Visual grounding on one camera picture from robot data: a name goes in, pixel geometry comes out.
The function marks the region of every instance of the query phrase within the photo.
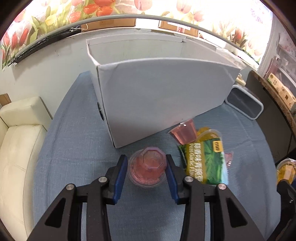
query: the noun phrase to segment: pink jelly cup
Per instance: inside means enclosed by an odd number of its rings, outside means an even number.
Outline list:
[[[137,186],[152,188],[165,179],[166,156],[157,147],[147,147],[135,152],[128,162],[128,175]]]
[[[192,119],[176,126],[169,132],[181,145],[194,142],[197,138],[196,129]]]

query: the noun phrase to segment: green snack bag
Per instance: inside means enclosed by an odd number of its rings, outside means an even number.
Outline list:
[[[203,141],[179,147],[186,158],[186,174],[204,184],[227,185],[228,172],[221,138],[201,139]]]

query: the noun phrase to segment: blue gripper pad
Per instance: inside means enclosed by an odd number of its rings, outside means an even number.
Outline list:
[[[126,171],[128,169],[128,159],[126,156],[121,156],[120,160],[122,159],[121,166],[117,175],[117,179],[115,181],[114,185],[114,196],[113,196],[113,202],[116,204],[118,200],[120,199],[121,192],[123,189],[124,180],[126,178]]]
[[[167,158],[167,168],[165,170],[165,174],[166,174],[166,177],[167,177],[167,180],[168,180],[168,186],[169,186],[169,189],[170,189],[170,194],[172,196],[172,199],[175,200],[175,203],[178,203],[179,202],[179,196],[178,196],[177,182],[176,182],[175,176],[173,174],[170,162],[168,161],[168,158]]]

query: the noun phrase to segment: blue tablecloth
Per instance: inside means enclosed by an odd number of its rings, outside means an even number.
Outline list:
[[[256,121],[226,104],[194,118],[196,128],[209,126],[222,133],[225,152],[234,152],[229,167],[229,188],[267,239],[280,219],[276,169]],[[128,157],[147,146],[159,147],[181,164],[176,141],[168,129],[120,149],[115,149],[97,108],[89,72],[82,73],[58,108],[48,130],[34,174],[35,224],[68,183],[86,185],[114,166],[120,154]],[[135,186],[126,178],[121,199],[108,205],[113,241],[180,240],[184,205],[172,200],[165,181],[153,189]],[[83,209],[82,240],[86,240]],[[206,240],[210,239],[206,205]]]

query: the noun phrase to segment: white leather sofa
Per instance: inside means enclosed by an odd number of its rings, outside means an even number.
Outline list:
[[[0,109],[0,218],[16,241],[26,241],[33,223],[33,174],[50,126],[39,97]]]

